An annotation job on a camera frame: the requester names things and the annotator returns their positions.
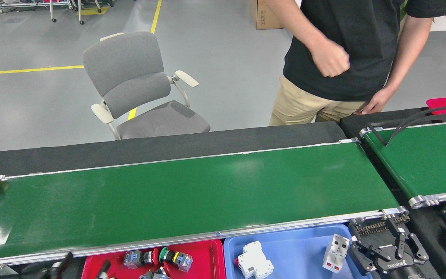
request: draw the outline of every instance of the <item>khaki pants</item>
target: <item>khaki pants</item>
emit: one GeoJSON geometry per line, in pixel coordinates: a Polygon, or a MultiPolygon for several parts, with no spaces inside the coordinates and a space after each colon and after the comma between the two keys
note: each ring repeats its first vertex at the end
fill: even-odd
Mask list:
{"type": "Polygon", "coordinates": [[[368,102],[340,102],[317,97],[295,86],[284,76],[274,101],[270,126],[340,121],[340,118],[361,111],[368,102]]]}

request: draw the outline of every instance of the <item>blue tray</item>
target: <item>blue tray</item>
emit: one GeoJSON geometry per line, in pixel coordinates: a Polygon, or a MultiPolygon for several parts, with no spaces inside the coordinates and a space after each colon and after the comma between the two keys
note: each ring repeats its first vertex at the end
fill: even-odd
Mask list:
{"type": "Polygon", "coordinates": [[[226,279],[244,278],[235,258],[242,254],[244,245],[256,240],[274,266],[267,279],[372,279],[370,274],[361,276],[349,256],[337,274],[322,267],[324,251],[334,233],[351,237],[346,226],[335,224],[227,238],[223,243],[226,279]]]}

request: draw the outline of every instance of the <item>person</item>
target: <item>person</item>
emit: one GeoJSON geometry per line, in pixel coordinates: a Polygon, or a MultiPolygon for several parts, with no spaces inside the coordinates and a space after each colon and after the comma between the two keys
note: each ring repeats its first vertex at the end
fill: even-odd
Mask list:
{"type": "Polygon", "coordinates": [[[383,109],[446,0],[266,0],[292,34],[269,125],[339,121],[383,109]]]}

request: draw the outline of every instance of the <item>green conveyor belt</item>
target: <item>green conveyor belt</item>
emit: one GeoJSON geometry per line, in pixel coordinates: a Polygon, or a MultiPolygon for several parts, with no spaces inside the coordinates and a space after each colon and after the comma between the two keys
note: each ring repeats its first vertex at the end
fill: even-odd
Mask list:
{"type": "Polygon", "coordinates": [[[398,207],[356,143],[0,181],[0,258],[398,207]]]}
{"type": "MultiPolygon", "coordinates": [[[[379,134],[388,139],[393,131],[379,134]]],[[[407,198],[446,193],[446,123],[408,127],[386,147],[372,132],[364,138],[407,198]]]]}

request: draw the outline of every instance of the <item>chair backrest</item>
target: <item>chair backrest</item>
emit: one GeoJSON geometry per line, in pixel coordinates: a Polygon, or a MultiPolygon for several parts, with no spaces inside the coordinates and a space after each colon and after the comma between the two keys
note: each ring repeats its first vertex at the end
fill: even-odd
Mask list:
{"type": "Polygon", "coordinates": [[[158,41],[150,32],[99,42],[85,51],[83,63],[115,119],[170,93],[158,41]]]}

